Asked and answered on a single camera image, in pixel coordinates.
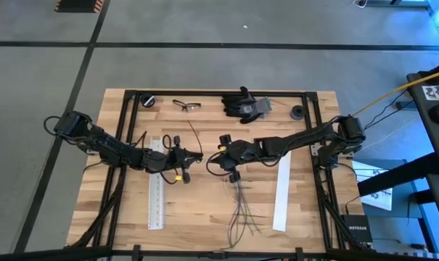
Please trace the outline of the black Netgear network switch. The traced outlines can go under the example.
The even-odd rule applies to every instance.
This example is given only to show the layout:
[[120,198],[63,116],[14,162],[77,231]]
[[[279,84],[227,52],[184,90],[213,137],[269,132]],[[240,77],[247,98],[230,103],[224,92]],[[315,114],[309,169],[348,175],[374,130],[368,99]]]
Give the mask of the black Netgear network switch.
[[372,235],[369,220],[365,215],[343,215],[343,221],[353,237],[361,244],[371,245]]

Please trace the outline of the black zip tie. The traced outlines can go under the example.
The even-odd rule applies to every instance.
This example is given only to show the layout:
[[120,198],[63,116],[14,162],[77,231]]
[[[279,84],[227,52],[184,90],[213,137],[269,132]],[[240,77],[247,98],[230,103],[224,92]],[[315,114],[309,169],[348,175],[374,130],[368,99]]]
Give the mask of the black zip tie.
[[197,143],[198,143],[198,145],[199,145],[199,148],[200,148],[200,153],[203,154],[202,144],[201,144],[201,141],[200,141],[200,139],[199,139],[199,136],[198,136],[196,130],[194,129],[193,125],[190,123],[189,120],[187,120],[187,123],[189,124],[189,127],[191,128],[191,130],[192,130],[193,133],[194,133],[194,136],[195,136],[195,138],[196,138],[196,140],[197,140]]

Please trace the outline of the white duct cover strip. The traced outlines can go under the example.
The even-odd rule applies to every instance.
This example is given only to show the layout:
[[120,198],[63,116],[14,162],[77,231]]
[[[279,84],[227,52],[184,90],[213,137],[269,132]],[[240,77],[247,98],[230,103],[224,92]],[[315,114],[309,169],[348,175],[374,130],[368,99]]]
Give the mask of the white duct cover strip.
[[291,152],[288,152],[283,158],[280,159],[277,173],[272,229],[280,232],[285,232],[287,225],[291,157]]

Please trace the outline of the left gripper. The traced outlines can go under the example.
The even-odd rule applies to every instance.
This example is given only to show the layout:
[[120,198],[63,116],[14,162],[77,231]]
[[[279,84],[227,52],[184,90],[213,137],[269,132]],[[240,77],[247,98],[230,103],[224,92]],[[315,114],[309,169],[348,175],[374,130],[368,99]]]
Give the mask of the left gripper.
[[[191,152],[183,150],[180,147],[180,137],[174,136],[171,138],[169,135],[164,135],[162,138],[163,147],[168,150],[165,169],[160,172],[161,178],[166,183],[177,183],[182,180],[184,183],[190,182],[190,175],[188,174],[185,166],[185,162],[202,162],[202,152]],[[169,181],[164,171],[174,170],[176,177],[174,181]]]

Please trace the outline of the clear safety glasses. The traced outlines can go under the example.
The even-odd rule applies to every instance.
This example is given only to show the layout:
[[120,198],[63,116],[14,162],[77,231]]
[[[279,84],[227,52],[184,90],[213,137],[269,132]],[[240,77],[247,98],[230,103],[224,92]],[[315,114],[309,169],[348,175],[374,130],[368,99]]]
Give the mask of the clear safety glasses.
[[177,99],[174,99],[173,103],[177,106],[180,106],[181,110],[185,112],[188,112],[190,109],[200,108],[202,106],[201,103],[185,103]]

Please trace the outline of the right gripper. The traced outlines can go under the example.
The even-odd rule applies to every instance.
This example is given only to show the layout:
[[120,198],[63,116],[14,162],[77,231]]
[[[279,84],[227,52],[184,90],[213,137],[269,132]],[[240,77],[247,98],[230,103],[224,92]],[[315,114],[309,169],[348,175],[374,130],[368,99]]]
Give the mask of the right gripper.
[[229,134],[220,136],[219,140],[220,145],[218,148],[221,153],[217,156],[217,163],[221,164],[220,168],[225,173],[230,173],[230,183],[237,183],[241,179],[237,165],[257,162],[263,156],[263,152],[257,142],[232,141]]

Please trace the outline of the orange black striped mat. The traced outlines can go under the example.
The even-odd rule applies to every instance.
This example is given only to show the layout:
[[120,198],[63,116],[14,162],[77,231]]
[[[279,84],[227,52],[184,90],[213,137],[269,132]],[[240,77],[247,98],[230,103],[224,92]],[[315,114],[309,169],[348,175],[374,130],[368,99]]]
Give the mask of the orange black striped mat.
[[58,0],[55,12],[64,13],[99,13],[104,0]]

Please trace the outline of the marker printed sheet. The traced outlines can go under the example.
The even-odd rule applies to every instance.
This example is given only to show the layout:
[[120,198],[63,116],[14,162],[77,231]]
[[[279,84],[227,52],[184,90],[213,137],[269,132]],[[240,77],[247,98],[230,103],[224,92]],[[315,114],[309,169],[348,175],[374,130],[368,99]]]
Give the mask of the marker printed sheet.
[[439,101],[439,86],[423,86],[422,91],[426,100]]

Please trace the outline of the white paper sheet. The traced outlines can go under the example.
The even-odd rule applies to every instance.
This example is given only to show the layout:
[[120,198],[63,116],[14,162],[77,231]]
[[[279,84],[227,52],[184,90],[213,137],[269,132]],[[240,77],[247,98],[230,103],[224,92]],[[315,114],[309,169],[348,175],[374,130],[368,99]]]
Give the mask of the white paper sheet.
[[[386,172],[385,169],[367,165],[361,162],[352,161],[352,167],[356,173],[358,183]],[[361,197],[361,202],[382,210],[391,211],[393,200],[393,190],[391,188],[378,191],[376,193]]]

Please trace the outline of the black table frame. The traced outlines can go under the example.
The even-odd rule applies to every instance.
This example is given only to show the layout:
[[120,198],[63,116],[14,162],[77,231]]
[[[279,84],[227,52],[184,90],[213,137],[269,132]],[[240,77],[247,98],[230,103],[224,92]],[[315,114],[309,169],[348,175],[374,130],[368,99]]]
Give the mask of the black table frame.
[[[149,140],[165,134],[179,136],[181,145],[200,151],[193,125],[209,157],[216,152],[219,137],[229,134],[233,139],[252,141],[255,137],[288,136],[306,127],[330,120],[340,112],[332,91],[277,91],[269,94],[271,113],[253,123],[243,125],[238,119],[225,116],[219,91],[168,90],[156,91],[151,109],[139,108],[136,113],[134,138],[147,134]],[[200,108],[182,111],[173,103],[201,103]],[[293,120],[290,111],[295,105],[305,108],[302,120]],[[252,228],[239,225],[230,228],[236,202],[234,188],[220,176],[219,167],[193,164],[191,180],[164,181],[164,228],[149,230],[149,176],[127,170],[122,200],[117,212],[111,212],[100,231],[100,244],[112,244],[116,250],[140,246],[144,251],[163,254],[203,256],[210,252],[229,254],[293,254],[297,248],[306,253],[323,253],[344,241],[322,199],[316,193],[313,157],[308,147],[291,152],[290,187],[286,231],[272,229],[276,194],[277,167],[260,163],[239,166],[245,198],[250,207],[248,220]]]

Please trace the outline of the black desk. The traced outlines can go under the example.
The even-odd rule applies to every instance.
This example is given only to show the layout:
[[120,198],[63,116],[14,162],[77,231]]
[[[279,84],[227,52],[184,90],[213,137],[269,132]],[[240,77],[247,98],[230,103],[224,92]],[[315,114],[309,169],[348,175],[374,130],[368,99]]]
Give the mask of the black desk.
[[422,91],[423,86],[439,86],[439,65],[428,71],[410,74],[407,78],[409,80],[407,89],[416,104],[434,152],[362,181],[358,185],[358,190],[360,195],[366,196],[416,179],[426,178],[430,188],[413,193],[412,199],[418,204],[434,203],[439,212],[439,101],[426,100]]

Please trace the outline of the black grey work glove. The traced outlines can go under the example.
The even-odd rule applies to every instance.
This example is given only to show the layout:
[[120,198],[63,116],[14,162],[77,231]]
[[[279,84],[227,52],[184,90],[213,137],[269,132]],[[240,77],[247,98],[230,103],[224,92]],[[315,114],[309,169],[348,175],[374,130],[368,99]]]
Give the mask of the black grey work glove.
[[246,87],[238,94],[224,94],[221,99],[227,117],[238,117],[241,124],[248,124],[271,111],[269,98],[256,99]]

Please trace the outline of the white slotted cable duct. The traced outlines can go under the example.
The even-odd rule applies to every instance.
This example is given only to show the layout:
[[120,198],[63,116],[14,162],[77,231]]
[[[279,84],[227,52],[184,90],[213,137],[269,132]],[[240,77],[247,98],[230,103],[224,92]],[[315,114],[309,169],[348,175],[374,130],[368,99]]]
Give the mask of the white slotted cable duct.
[[164,180],[159,173],[149,175],[147,226],[149,230],[164,228]]

